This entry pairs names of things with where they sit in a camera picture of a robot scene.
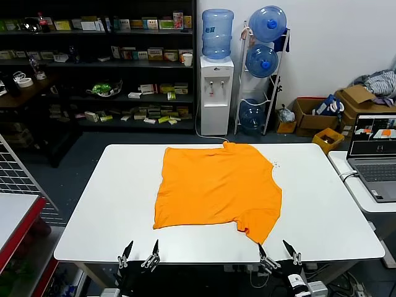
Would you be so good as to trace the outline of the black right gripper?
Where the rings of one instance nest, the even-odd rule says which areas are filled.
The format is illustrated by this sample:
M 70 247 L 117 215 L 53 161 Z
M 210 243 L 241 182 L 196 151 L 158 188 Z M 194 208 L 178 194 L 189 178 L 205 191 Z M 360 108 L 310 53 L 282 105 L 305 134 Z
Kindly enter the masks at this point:
M 283 260 L 278 263 L 271 259 L 260 243 L 258 243 L 260 265 L 268 274 L 272 274 L 275 278 L 279 278 L 288 288 L 296 288 L 297 286 L 305 286 L 302 277 L 303 266 L 301 253 L 296 252 L 294 247 L 286 240 L 282 240 L 287 252 L 293 260 Z

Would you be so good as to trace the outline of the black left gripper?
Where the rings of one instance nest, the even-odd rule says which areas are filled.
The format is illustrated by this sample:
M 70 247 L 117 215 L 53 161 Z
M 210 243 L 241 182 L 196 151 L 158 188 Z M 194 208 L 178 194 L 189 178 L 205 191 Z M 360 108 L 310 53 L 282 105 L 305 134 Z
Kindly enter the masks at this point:
M 159 264 L 159 247 L 156 240 L 151 255 L 141 266 L 128 266 L 127 260 L 132 250 L 134 241 L 131 241 L 118 256 L 119 269 L 116 273 L 116 287 L 120 295 L 141 295 L 150 293 L 160 287 L 160 279 L 154 272 Z

